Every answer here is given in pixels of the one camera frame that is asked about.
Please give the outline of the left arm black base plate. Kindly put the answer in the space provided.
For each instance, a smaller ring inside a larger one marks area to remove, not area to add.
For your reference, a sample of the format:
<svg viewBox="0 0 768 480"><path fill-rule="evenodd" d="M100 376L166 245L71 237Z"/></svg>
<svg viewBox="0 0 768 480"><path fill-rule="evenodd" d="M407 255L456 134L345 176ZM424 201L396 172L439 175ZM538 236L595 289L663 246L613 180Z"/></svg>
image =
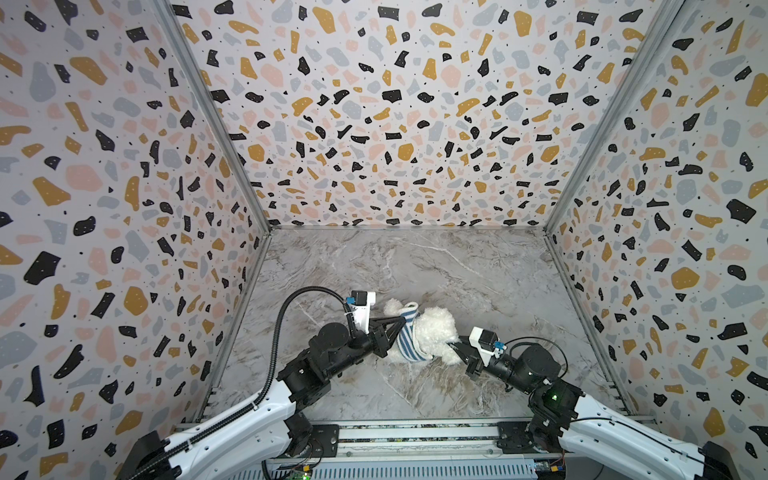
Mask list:
<svg viewBox="0 0 768 480"><path fill-rule="evenodd" d="M308 424L290 427L287 449L278 458L334 458L339 447L338 424Z"/></svg>

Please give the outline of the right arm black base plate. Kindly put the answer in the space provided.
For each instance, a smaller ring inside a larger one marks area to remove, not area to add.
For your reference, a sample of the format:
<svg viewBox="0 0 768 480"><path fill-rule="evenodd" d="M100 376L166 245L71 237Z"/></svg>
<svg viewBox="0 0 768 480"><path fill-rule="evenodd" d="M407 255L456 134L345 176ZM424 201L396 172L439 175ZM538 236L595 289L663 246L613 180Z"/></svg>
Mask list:
<svg viewBox="0 0 768 480"><path fill-rule="evenodd" d="M504 454L563 452L554 431L535 421L502 421L497 428L496 446Z"/></svg>

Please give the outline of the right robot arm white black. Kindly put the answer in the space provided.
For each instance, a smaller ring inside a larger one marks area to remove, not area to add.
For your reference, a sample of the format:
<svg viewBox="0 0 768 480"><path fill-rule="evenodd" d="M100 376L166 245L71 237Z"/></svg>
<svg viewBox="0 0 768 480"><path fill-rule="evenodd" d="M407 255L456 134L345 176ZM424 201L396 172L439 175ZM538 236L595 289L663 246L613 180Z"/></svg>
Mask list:
<svg viewBox="0 0 768 480"><path fill-rule="evenodd" d="M562 366L539 344L529 342L518 357L494 336L462 336L450 346L468 376L485 373L528 396L526 436L539 451L578 454L630 479L739 477L726 448L678 440L622 415L561 378Z"/></svg>

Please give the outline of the white fluffy teddy bear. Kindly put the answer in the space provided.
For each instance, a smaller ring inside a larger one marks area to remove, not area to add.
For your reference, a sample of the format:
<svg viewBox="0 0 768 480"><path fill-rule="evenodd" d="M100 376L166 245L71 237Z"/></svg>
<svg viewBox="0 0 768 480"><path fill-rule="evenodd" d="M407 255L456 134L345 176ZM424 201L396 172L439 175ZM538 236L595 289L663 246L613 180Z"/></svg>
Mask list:
<svg viewBox="0 0 768 480"><path fill-rule="evenodd" d="M398 310L406 303L401 303L397 299L389 299L384 304L384 313L386 316L398 316ZM434 360L440 360L443 364L452 366L461 363L461 359L449 346L451 342L459 340L453 315L442 307L427 307L423 310L419 307L419 317L415 322L415 335L420 347L434 356L434 359L428 362L409 363L409 364L427 364ZM406 364L398 351L397 344L390 350L385 360L390 363Z"/></svg>

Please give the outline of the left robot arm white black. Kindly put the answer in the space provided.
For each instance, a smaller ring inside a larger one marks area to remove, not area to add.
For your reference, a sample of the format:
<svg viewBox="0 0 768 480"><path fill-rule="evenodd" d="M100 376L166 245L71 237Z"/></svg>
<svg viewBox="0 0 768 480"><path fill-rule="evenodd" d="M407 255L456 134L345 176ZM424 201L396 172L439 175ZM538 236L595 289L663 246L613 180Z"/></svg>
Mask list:
<svg viewBox="0 0 768 480"><path fill-rule="evenodd" d="M374 319L368 333L355 335L342 323L323 326L268 389L165 439L145 435L118 477L224 479L269 459L303 454L313 439L303 410L328 393L331 380L347 368L371 354L385 357L405 325L402 316Z"/></svg>

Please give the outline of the blue white striped knit sweater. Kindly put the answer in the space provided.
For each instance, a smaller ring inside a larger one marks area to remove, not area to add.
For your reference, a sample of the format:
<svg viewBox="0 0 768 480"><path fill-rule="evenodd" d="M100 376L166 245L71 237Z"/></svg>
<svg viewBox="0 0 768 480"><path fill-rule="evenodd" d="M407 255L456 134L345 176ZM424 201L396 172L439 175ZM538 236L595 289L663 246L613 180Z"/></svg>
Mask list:
<svg viewBox="0 0 768 480"><path fill-rule="evenodd" d="M425 352L419 345L415 335L415 322L419 317L419 305L409 302L398 310L398 315L405 319L405 324L397 337L397 347L403 360L407 363L428 362L434 356Z"/></svg>

